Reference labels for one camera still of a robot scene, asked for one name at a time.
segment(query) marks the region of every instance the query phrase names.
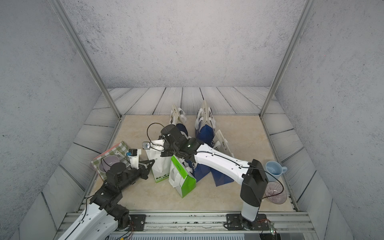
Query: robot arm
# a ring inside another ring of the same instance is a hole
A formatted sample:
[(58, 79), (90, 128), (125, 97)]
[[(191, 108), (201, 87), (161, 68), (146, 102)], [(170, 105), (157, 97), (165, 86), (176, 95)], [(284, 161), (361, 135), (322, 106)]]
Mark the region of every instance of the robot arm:
[[(133, 157), (138, 157), (136, 150), (130, 149)], [(148, 178), (153, 164), (154, 160), (142, 161), (138, 169), (127, 168), (122, 162), (113, 164), (106, 173), (107, 180), (92, 196), (90, 204), (59, 240), (104, 240), (116, 229), (132, 230), (129, 210), (117, 203), (124, 188), (139, 178)]]
[(172, 124), (164, 127), (161, 134), (167, 142), (167, 147), (164, 149), (169, 148), (178, 157), (212, 167), (242, 186), (240, 192), (240, 197), (244, 201), (242, 217), (246, 221), (245, 225), (252, 228), (268, 184), (262, 164), (255, 159), (247, 162), (228, 156), (196, 138), (187, 139)]

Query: metal frame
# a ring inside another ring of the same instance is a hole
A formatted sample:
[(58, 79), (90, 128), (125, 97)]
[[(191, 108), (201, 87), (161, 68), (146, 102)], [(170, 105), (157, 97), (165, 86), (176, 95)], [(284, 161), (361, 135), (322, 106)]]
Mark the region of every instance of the metal frame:
[[(204, 211), (147, 211), (133, 210), (130, 214), (146, 214), (144, 230), (135, 234), (176, 234), (176, 233), (227, 233), (223, 227), (227, 222), (227, 214), (239, 212), (204, 212)], [(274, 223), (278, 233), (315, 233), (314, 226), (307, 212), (259, 212), (265, 214)], [(61, 226), (59, 231), (66, 230), (81, 213), (67, 214), (63, 220), (66, 226)], [(240, 230), (235, 233), (261, 233), (261, 231)]]
[(74, 30), (71, 21), (69, 20), (66, 12), (64, 11), (63, 6), (61, 5), (59, 0), (48, 0), (51, 4), (53, 10), (55, 11), (57, 17), (59, 18), (61, 24), (63, 25), (65, 31), (68, 33), (69, 37), (71, 38), (73, 44), (75, 45), (77, 51), (79, 52), (81, 58), (83, 59), (85, 65), (87, 66), (88, 70), (90, 71), (93, 79), (95, 80), (96, 84), (99, 86), (102, 94), (105, 96), (105, 99), (107, 100), (108, 104), (111, 106), (113, 112), (117, 116), (118, 119), (121, 118), (121, 113), (119, 109), (116, 107), (111, 95), (108, 92), (108, 89), (105, 87), (99, 73), (97, 72), (94, 64), (92, 63), (91, 59), (89, 58), (84, 45), (79, 39), (79, 36), (77, 35), (76, 31)]
[(279, 86), (281, 79), (283, 77), (284, 71), (288, 66), (288, 63), (292, 57), (292, 54), (295, 50), (295, 46), (297, 42), (299, 41), (301, 34), (303, 33), (305, 24), (308, 21), (308, 18), (313, 10), (314, 3), (316, 0), (307, 0), (305, 3), (303, 12), (301, 13), (301, 16), (299, 18), (299, 22), (296, 25), (296, 28), (292, 34), (291, 40), (289, 42), (288, 48), (285, 51), (283, 60), (280, 63), (279, 69), (277, 70), (276, 76), (271, 84), (271, 87), (269, 88), (268, 95), (265, 99), (264, 105), (262, 107), (262, 110), (260, 112), (260, 119), (263, 119), (264, 114), (266, 113), (269, 103), (271, 102), (273, 95), (275, 94), (277, 87)]

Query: gray wooden plank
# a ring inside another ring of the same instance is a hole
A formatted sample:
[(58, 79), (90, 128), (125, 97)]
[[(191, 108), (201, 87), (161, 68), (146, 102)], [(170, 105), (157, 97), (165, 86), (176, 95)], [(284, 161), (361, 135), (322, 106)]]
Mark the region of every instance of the gray wooden plank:
[(97, 108), (93, 109), (84, 124), (97, 125), (104, 127), (114, 127), (118, 118), (112, 108)]
[(113, 127), (83, 125), (73, 142), (102, 153), (106, 150), (113, 129)]
[(288, 182), (296, 199), (299, 199), (315, 173), (316, 169), (312, 160), (305, 148), (303, 148), (286, 161), (283, 161), (282, 165), (288, 168), (286, 172)]
[(235, 114), (233, 108), (216, 87), (203, 87), (200, 90), (213, 114)]
[(303, 232), (303, 236), (305, 240), (319, 240), (316, 233)]
[(60, 165), (86, 189), (95, 171), (91, 161), (98, 155), (97, 152), (72, 144), (61, 160)]
[(170, 114), (172, 104), (180, 107), (183, 88), (166, 88), (153, 114)]
[[(116, 101), (119, 97), (121, 97), (124, 93), (126, 93), (130, 88), (114, 88), (109, 91), (109, 94), (111, 95), (112, 99)], [(99, 99), (97, 100), (95, 106), (93, 108), (108, 108), (110, 105), (108, 104), (107, 100), (105, 99), (104, 95), (101, 94)]]
[(328, 226), (325, 240), (353, 240), (353, 234), (346, 220), (341, 214), (336, 202), (332, 201), (331, 213), (329, 214)]
[(151, 115), (155, 111), (165, 88), (149, 88), (127, 112), (128, 115)]
[(278, 101), (271, 101), (265, 113), (284, 113), (284, 110)]
[(291, 121), (289, 121), (285, 114), (265, 114), (263, 120), (269, 134), (276, 134), (293, 129)]
[(185, 114), (197, 114), (203, 104), (203, 95), (200, 88), (185, 87), (181, 100), (181, 108)]
[(16, 231), (14, 232), (14, 234), (12, 235), (12, 237), (9, 240), (20, 240), (19, 228), (16, 229)]
[(43, 194), (55, 225), (59, 228), (65, 214), (74, 212), (82, 201), (84, 190), (59, 166), (44, 187)]
[(262, 108), (268, 90), (265, 87), (235, 87), (258, 108)]
[(124, 93), (119, 99), (115, 101), (117, 108), (121, 114), (126, 114), (128, 110), (143, 96), (148, 88), (132, 88)]
[(303, 144), (301, 143), (295, 130), (271, 135), (271, 140), (280, 161), (284, 161), (289, 158), (303, 147)]
[(217, 88), (224, 98), (231, 105), (233, 110), (237, 114), (258, 114), (260, 108), (256, 107), (251, 101), (249, 101), (243, 94), (237, 91), (233, 87), (218, 87)]
[[(265, 87), (235, 87), (246, 98), (253, 102), (258, 108), (262, 108), (268, 94), (268, 89)], [(284, 113), (278, 101), (269, 103), (266, 113)]]
[(331, 211), (332, 196), (316, 172), (298, 201), (300, 211), (308, 212), (319, 239), (324, 239)]
[(273, 95), (272, 100), (277, 101), (277, 98), (276, 98), (275, 95)]
[(56, 227), (41, 193), (28, 210), (20, 226), (20, 240), (53, 239)]

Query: mounting plate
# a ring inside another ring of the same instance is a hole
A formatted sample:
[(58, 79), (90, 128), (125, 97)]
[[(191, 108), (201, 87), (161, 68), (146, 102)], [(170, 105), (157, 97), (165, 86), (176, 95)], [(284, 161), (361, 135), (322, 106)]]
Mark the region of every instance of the mounting plate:
[(142, 232), (144, 230), (145, 214), (130, 214), (131, 221), (133, 222), (133, 229), (135, 232)]
[[(262, 221), (261, 223), (257, 222), (257, 221), (262, 220), (262, 219), (266, 219), (266, 215), (265, 214), (257, 214), (256, 221), (252, 224), (252, 227), (251, 227), (251, 228), (253, 228), (252, 230), (254, 230), (254, 231), (269, 231), (270, 230), (268, 221), (267, 222)], [(242, 220), (243, 220), (243, 217), (241, 216), (241, 214), (227, 214), (227, 224), (228, 224), (227, 228), (228, 228), (228, 230), (230, 230), (230, 231), (245, 230), (244, 226), (242, 225)]]

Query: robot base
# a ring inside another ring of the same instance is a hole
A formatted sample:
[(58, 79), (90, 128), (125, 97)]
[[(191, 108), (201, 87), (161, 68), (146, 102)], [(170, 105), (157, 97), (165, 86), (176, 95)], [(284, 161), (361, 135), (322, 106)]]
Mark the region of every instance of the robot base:
[(268, 221), (257, 221), (266, 219), (265, 214), (257, 214), (255, 221), (250, 222), (247, 219), (243, 218), (241, 214), (227, 214), (227, 228), (229, 231), (236, 230), (255, 230), (255, 231), (270, 231), (270, 226)]
[(145, 218), (147, 215), (145, 214), (130, 214), (129, 217), (133, 222), (133, 230), (135, 232), (141, 232), (144, 230)]

